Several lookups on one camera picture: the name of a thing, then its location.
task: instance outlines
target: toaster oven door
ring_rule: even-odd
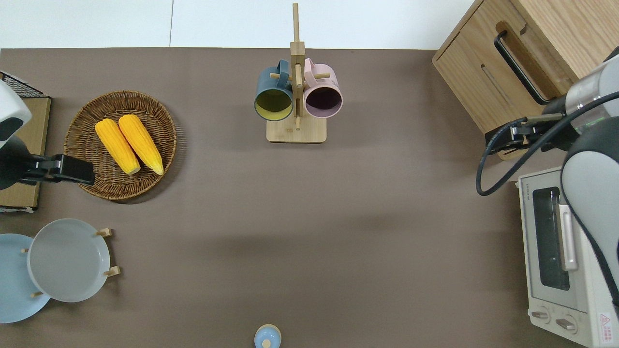
[[[525,184],[525,234],[528,255],[531,297],[587,312],[586,285],[582,265],[581,238],[566,233],[582,233],[578,228],[562,231],[559,204],[565,204],[561,193],[560,172],[533,176]],[[570,237],[574,241],[574,255],[570,266],[562,262],[565,254],[561,241]]]

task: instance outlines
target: black cable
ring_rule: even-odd
[[[509,178],[511,178],[511,176],[514,175],[514,173],[520,169],[520,167],[522,167],[524,162],[526,162],[529,159],[529,157],[533,155],[535,151],[539,150],[542,146],[544,146],[544,144],[546,144],[553,136],[555,136],[563,128],[569,125],[570,122],[574,121],[578,116],[581,116],[585,112],[590,111],[593,108],[600,106],[601,104],[604,104],[611,100],[615,100],[617,98],[619,98],[619,92],[614,92],[614,93],[605,95],[597,100],[594,100],[593,102],[588,103],[582,108],[572,112],[565,118],[561,119],[561,121],[557,122],[543,136],[541,136],[533,145],[531,145],[529,150],[524,155],[522,155],[522,157],[507,171],[507,173],[505,173],[505,175],[503,175],[502,178],[499,179],[499,181],[497,181],[491,188],[484,191],[482,190],[482,170],[486,162],[486,158],[488,157],[488,154],[490,153],[490,151],[492,150],[492,147],[494,146],[494,142],[496,141],[496,138],[498,137],[498,135],[500,135],[500,133],[502,134],[503,132],[505,132],[504,128],[510,128],[513,125],[513,123],[523,122],[522,121],[523,119],[521,118],[519,120],[512,121],[504,125],[490,139],[490,142],[488,142],[488,145],[486,146],[486,149],[483,152],[482,159],[479,161],[479,166],[477,167],[477,177],[475,178],[475,187],[477,189],[477,193],[480,196],[488,196],[489,194],[493,194],[496,190],[498,190],[501,186],[503,186],[509,180]]]

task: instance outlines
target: round woven tray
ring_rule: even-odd
[[[131,90],[119,90],[101,95],[84,105],[77,113],[64,139],[64,153],[86,160],[95,167],[95,184],[79,186],[93,196],[110,201],[129,199],[155,186],[163,175],[157,175],[140,160],[140,171],[125,174],[108,153],[95,132],[95,125],[104,118],[118,122],[121,116],[139,117],[152,137],[163,160],[163,175],[176,152],[176,127],[168,110],[150,95]]]

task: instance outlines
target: yellow corn cob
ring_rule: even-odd
[[[116,122],[111,118],[105,118],[95,125],[95,131],[123,172],[132,175],[140,170],[136,155],[133,154]]]
[[[136,115],[124,115],[118,120],[118,125],[142,162],[155,173],[163,175],[161,155],[140,119]]]

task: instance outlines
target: white wall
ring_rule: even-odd
[[[287,48],[293,2],[0,0],[0,48]],[[436,49],[473,0],[297,2],[308,48]]]

